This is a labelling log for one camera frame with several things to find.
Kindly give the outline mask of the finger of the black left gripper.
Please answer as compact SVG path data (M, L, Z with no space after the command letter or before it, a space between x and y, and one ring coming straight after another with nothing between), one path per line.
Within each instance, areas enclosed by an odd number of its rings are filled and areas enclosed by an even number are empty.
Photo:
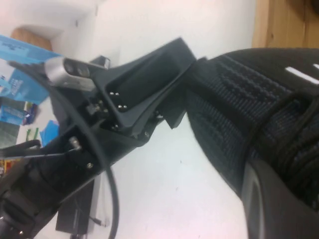
M171 129L178 127L185 115L183 99L165 99L151 114L139 139L150 139L155 128L165 121Z
M178 38L105 73L104 93L120 127L143 127L158 105L196 61Z

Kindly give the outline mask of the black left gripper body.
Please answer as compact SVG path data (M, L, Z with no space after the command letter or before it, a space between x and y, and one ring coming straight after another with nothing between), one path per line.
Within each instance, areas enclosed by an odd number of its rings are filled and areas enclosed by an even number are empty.
M51 174L98 174L146 141L123 135L119 123L99 92L51 87L51 105L59 123L51 143ZM87 134L78 126L84 121L104 156L100 160Z

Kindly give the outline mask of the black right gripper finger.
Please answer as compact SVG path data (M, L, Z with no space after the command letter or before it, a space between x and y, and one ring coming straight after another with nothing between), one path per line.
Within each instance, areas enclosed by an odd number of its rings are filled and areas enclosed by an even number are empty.
M263 160L248 161L241 200L251 239L317 239L319 216Z

